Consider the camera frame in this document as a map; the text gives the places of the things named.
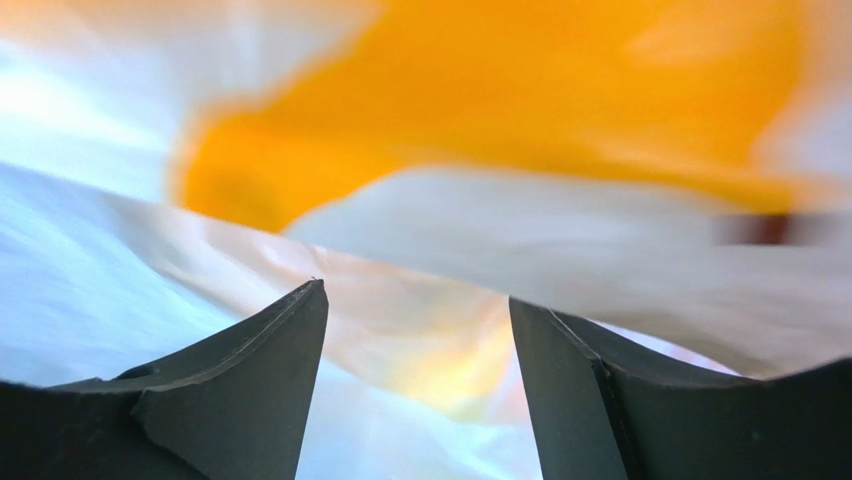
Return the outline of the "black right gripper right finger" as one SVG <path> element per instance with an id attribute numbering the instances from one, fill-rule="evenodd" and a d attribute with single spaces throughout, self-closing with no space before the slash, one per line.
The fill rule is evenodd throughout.
<path id="1" fill-rule="evenodd" d="M 509 302 L 546 479 L 847 479 L 851 363 L 770 380 L 697 367 Z"/>

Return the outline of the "translucent plastic bag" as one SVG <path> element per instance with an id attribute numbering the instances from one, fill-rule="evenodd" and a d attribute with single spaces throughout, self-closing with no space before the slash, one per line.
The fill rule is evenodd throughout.
<path id="1" fill-rule="evenodd" d="M 851 363 L 847 1 L 5 1 L 1 385 L 324 284 L 291 479 L 546 479 L 517 299 Z"/>

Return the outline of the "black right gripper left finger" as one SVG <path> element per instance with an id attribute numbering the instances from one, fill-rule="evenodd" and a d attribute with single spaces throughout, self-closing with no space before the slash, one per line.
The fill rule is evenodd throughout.
<path id="1" fill-rule="evenodd" d="M 1 385 L 5 479 L 291 479 L 329 303 L 311 280 L 120 376 Z"/>

